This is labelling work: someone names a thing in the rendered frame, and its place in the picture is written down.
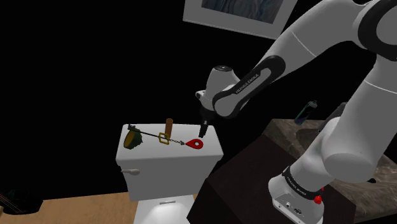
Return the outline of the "white toilet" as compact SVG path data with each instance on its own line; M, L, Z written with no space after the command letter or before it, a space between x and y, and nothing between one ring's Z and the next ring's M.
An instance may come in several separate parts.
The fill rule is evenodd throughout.
M175 124L171 143L157 135L165 124L137 124L142 143L124 146L129 132L122 127L116 163L125 178L129 199L137 202L134 224L191 224L187 216L205 179L223 157L215 128L210 125L202 137L203 147L194 149L186 142L199 136L199 125Z

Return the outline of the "white framed wall picture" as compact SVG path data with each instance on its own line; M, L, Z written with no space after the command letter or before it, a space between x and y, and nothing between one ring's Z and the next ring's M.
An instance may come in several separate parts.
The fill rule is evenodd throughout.
M277 39L298 0L185 0L183 20Z

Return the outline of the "brown marble vanity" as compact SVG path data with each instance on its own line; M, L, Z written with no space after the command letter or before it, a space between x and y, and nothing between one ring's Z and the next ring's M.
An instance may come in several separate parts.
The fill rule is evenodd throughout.
M263 134L295 159L304 154L319 132L321 120L306 120L297 125L293 120L273 119ZM375 183L346 183L335 180L331 186L356 205L354 224L397 224L397 164L383 155L373 174Z

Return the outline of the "dark robot stand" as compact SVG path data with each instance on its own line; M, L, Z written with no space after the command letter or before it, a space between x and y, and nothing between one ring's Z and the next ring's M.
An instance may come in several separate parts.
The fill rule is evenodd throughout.
M271 178L295 162L267 136L261 136L205 179L188 213L190 224L354 224L356 206L332 186L321 196L324 213L309 210L285 193L273 199Z

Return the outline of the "black key with red tag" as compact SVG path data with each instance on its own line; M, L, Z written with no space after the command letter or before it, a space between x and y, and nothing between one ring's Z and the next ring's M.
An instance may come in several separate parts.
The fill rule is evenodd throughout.
M181 146L188 146L188 147L193 148L195 150L200 150L204 146L204 143L200 139L192 139L192 140L189 140L187 142L177 141L177 140L173 140L171 138L168 139L164 132L159 132L157 135L155 135L155 134L151 134L151 133L148 133L148 132L143 132L140 129L138 129L135 125L131 125L131 124L127 125L127 130L128 131L130 131L130 130L138 131L138 132L141 133L142 136L143 135L147 135L147 136L155 137L155 138L158 139L158 142L161 143L161 144L169 145L170 142L173 142L173 143L178 143Z

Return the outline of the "dark green spray can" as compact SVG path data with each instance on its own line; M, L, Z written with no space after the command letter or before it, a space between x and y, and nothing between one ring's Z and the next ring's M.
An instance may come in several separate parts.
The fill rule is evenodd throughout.
M294 122L297 125L301 125L308 117L310 114L317 108L317 101L309 101L305 107L299 112L299 114L296 116L294 119Z

